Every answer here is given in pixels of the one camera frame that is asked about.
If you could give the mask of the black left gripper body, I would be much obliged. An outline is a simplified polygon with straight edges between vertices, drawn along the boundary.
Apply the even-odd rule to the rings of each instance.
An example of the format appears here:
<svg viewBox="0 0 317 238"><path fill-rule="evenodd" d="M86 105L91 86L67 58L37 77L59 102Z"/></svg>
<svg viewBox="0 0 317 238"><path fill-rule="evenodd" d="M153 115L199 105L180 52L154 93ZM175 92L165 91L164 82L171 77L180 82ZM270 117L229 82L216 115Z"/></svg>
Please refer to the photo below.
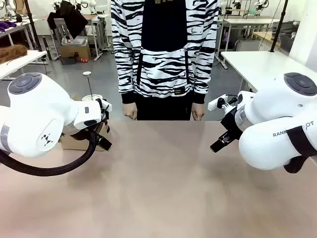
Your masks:
<svg viewBox="0 0 317 238"><path fill-rule="evenodd" d="M78 141L88 140L89 142L98 142L99 140L97 132L92 127L87 127L83 130L80 130L71 137Z"/></svg>

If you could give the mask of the person's left hand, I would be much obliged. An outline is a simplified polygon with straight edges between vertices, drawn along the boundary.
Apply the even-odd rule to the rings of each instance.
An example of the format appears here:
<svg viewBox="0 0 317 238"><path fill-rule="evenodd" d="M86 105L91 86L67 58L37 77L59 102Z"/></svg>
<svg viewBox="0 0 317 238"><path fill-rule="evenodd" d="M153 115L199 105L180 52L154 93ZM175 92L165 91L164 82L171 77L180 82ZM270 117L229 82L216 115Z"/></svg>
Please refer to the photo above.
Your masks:
<svg viewBox="0 0 317 238"><path fill-rule="evenodd" d="M204 104L192 103L191 112L195 121L201 121L205 115L206 107Z"/></svg>

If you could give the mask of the person's right hand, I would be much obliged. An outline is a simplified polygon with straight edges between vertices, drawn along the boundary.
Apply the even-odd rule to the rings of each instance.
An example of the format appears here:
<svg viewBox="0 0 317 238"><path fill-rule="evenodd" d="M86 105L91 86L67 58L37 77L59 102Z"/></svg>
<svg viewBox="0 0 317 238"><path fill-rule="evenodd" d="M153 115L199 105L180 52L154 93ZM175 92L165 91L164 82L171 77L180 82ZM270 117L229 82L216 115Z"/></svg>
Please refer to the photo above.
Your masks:
<svg viewBox="0 0 317 238"><path fill-rule="evenodd" d="M137 105L136 103L123 104L123 115L132 120L137 119Z"/></svg>

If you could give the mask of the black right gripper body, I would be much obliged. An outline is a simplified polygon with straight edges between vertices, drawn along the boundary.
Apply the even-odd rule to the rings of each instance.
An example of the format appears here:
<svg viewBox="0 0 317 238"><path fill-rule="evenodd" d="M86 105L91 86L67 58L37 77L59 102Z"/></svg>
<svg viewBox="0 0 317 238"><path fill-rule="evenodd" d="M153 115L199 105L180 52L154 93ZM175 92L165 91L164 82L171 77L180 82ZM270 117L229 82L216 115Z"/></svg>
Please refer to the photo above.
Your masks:
<svg viewBox="0 0 317 238"><path fill-rule="evenodd" d="M232 109L224 116L224 118L220 122L223 125L223 127L227 130L227 132L223 135L224 137L230 139L240 139L242 135L242 130L237 126L235 122L236 112L236 108Z"/></svg>

